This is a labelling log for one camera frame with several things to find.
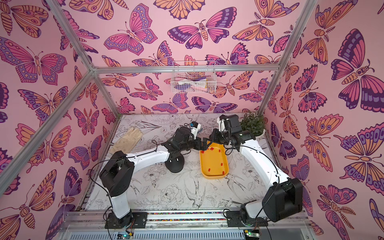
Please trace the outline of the black round screw base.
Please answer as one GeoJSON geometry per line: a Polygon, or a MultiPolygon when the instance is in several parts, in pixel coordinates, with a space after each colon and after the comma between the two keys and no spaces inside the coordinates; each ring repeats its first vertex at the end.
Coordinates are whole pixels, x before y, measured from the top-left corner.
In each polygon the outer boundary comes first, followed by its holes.
{"type": "Polygon", "coordinates": [[[171,173],[179,173],[183,170],[185,164],[185,158],[183,156],[178,156],[174,159],[168,159],[165,162],[166,168],[171,172],[171,173]]]}

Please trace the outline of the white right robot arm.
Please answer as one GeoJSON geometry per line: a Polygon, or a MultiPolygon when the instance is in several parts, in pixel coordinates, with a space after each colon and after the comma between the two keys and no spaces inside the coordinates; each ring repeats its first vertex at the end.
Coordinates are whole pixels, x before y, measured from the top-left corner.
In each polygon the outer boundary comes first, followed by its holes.
{"type": "Polygon", "coordinates": [[[256,170],[266,187],[262,200],[241,205],[240,216],[245,224],[278,222],[303,210],[303,184],[290,178],[262,150],[256,137],[243,130],[237,115],[221,115],[218,128],[213,130],[210,140],[238,151],[256,170]]]}

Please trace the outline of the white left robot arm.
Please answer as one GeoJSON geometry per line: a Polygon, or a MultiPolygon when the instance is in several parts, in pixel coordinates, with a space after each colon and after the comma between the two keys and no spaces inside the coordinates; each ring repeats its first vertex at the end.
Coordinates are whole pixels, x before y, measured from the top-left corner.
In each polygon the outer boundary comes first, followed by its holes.
{"type": "Polygon", "coordinates": [[[131,218],[128,190],[136,173],[164,164],[169,172],[177,174],[185,165],[184,152],[204,149],[207,143],[198,137],[201,128],[200,123],[191,122],[176,129],[170,139],[152,149],[130,154],[117,151],[106,161],[99,178],[109,196],[114,218],[119,221],[131,218]]]}

